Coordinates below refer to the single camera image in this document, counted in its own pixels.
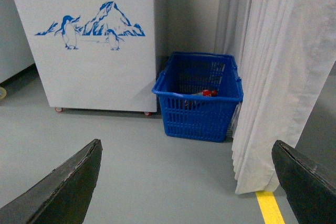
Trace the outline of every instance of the freezer caster wheel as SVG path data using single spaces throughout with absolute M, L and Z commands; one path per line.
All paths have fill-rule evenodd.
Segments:
M 4 88 L 0 87 L 0 99 L 5 98 L 6 95 L 7 91 Z
M 56 108 L 55 108 L 55 111 L 56 111 L 57 113 L 61 113 L 61 112 L 64 111 L 64 108 L 56 107 Z

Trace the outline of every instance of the penguin decal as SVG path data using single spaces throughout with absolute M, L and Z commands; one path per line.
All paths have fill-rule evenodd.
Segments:
M 124 40 L 113 29 L 108 29 L 105 34 L 107 35 L 106 42 L 110 44 L 111 50 L 119 50 L 119 43 Z
M 120 42 L 125 42 L 128 36 L 146 36 L 141 26 L 138 23 L 131 23 L 114 1 L 103 3 L 96 16 L 87 18 L 88 20 L 84 16 L 73 18 L 66 15 L 62 21 L 55 20 L 48 29 L 34 35 L 50 38 L 52 34 L 54 36 L 61 34 L 67 50 L 77 50 L 78 44 L 85 43 L 87 45 L 90 43 L 93 47 L 102 47 L 104 50 L 113 51 L 119 51 L 121 49 Z
M 57 34 L 61 33 L 63 41 L 65 43 L 65 48 L 68 50 L 77 50 L 77 37 L 76 34 L 80 34 L 80 31 L 77 29 L 76 23 L 79 20 L 80 16 L 76 19 L 73 17 L 67 15 L 63 17 L 63 21 L 61 24 L 61 28 L 57 30 L 54 34 L 56 36 Z

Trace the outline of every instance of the blue plastic basket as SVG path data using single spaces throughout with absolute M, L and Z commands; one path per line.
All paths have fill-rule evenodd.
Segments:
M 216 90 L 216 97 L 191 95 Z M 231 55 L 173 53 L 152 89 L 168 136 L 222 142 L 238 103 L 241 79 Z

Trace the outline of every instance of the white freezer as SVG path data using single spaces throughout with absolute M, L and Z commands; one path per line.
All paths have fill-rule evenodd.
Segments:
M 165 0 L 15 0 L 51 107 L 156 112 Z

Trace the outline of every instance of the penguin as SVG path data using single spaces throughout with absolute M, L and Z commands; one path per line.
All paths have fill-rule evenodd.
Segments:
M 108 29 L 105 34 L 107 35 L 106 41 L 108 40 L 111 50 L 119 50 L 119 43 L 124 40 L 113 29 Z
M 61 28 L 57 30 L 54 34 L 57 35 L 62 33 L 62 38 L 65 43 L 65 48 L 68 50 L 74 49 L 77 50 L 77 38 L 76 33 L 80 34 L 79 30 L 76 29 L 76 26 L 73 23 L 77 22 L 79 17 L 74 19 L 71 16 L 67 15 L 63 17 Z

